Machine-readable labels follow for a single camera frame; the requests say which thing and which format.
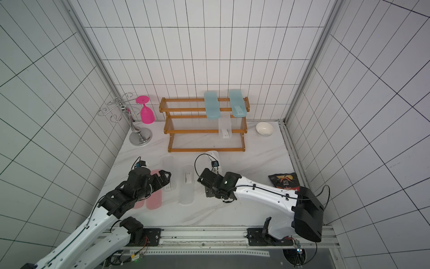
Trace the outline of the black red snack bag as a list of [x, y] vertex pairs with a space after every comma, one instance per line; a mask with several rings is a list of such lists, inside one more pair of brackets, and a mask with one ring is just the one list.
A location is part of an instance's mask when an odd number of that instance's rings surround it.
[[286, 189], [286, 190], [300, 190], [300, 183], [296, 173], [280, 173], [268, 176], [271, 184], [275, 188]]

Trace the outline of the white ceramic bowl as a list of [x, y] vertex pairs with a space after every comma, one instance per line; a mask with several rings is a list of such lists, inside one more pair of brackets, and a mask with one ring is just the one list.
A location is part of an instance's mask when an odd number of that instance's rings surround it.
[[271, 136], [274, 132], [274, 127], [268, 122], [259, 122], [255, 129], [262, 136]]

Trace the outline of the pink pencil case right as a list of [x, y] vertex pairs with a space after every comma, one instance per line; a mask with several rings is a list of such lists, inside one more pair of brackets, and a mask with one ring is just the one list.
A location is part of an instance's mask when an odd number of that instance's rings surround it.
[[151, 194], [145, 201], [148, 210], [155, 210], [162, 206], [162, 190], [158, 190]]

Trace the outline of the magenta plastic goblet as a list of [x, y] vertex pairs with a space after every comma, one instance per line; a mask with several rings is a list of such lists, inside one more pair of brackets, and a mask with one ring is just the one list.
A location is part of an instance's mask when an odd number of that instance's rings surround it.
[[150, 98], [148, 96], [138, 96], [136, 98], [136, 103], [142, 105], [142, 109], [140, 112], [141, 120], [144, 124], [152, 124], [155, 122], [155, 115], [147, 104], [150, 102]]

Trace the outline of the orange wooden two-tier shelf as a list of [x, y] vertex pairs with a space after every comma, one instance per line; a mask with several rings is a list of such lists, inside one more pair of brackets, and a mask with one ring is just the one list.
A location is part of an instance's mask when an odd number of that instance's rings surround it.
[[229, 114], [232, 137], [222, 139], [218, 134], [218, 120], [206, 116], [203, 98], [162, 98], [160, 113], [166, 116], [164, 134], [169, 136], [168, 152], [244, 152], [246, 117], [235, 118], [229, 98], [219, 98], [221, 116]]

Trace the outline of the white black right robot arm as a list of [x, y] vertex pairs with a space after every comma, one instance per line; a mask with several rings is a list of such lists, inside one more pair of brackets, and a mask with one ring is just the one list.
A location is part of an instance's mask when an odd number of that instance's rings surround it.
[[297, 191], [280, 189], [233, 172], [221, 176], [208, 168], [202, 171], [198, 182], [224, 202], [249, 200], [279, 211], [281, 217], [270, 217], [265, 226], [272, 238], [281, 240], [297, 234], [310, 242], [322, 241], [325, 207], [306, 187]]

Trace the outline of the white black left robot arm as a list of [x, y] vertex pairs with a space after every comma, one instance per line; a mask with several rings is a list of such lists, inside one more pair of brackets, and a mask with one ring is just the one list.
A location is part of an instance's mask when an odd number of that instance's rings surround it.
[[57, 248], [25, 269], [94, 269], [128, 244], [148, 246], [143, 224], [124, 215], [135, 204], [170, 183], [171, 173], [152, 174], [146, 167], [136, 167], [128, 179], [104, 195], [90, 216]]

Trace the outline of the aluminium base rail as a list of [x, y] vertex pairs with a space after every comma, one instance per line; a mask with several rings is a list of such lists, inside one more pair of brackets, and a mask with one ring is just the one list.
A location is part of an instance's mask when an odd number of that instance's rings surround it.
[[275, 239], [263, 227], [244, 226], [172, 226], [143, 230], [135, 240], [124, 228], [97, 238], [96, 243], [78, 257], [77, 265], [98, 264], [110, 256], [136, 260], [146, 254], [239, 254], [266, 256], [270, 249], [291, 249], [295, 252], [318, 249], [338, 249], [340, 244], [334, 230], [325, 226], [322, 241], [312, 242], [297, 234]]

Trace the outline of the chrome glass holder stand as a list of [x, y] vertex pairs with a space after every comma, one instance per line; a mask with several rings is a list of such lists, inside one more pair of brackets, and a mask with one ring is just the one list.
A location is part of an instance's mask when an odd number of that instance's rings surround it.
[[125, 93], [122, 96], [116, 96], [106, 104], [106, 107], [100, 108], [97, 115], [110, 115], [109, 119], [113, 123], [119, 123], [124, 119], [131, 130], [129, 136], [130, 143], [133, 146], [145, 146], [151, 141], [153, 135], [148, 128], [139, 127], [135, 124], [138, 113], [141, 112], [140, 108], [131, 104], [131, 102], [136, 100], [137, 95], [133, 93]]

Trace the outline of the pink pencil case left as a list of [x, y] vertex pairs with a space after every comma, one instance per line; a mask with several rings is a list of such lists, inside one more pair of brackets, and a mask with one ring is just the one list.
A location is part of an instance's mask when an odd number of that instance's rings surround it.
[[135, 205], [134, 205], [133, 208], [134, 209], [142, 208], [144, 206], [144, 203], [145, 203], [145, 200], [138, 201], [138, 202], [135, 203]]

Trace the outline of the pink pencil case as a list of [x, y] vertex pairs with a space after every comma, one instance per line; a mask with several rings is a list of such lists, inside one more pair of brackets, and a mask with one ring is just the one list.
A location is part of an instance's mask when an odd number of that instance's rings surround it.
[[145, 201], [148, 210], [155, 210], [162, 206], [162, 190], [158, 190], [151, 194]]
[[133, 208], [134, 209], [142, 208], [144, 206], [144, 203], [145, 203], [145, 200], [138, 201], [138, 202], [135, 203], [135, 205], [134, 205]]

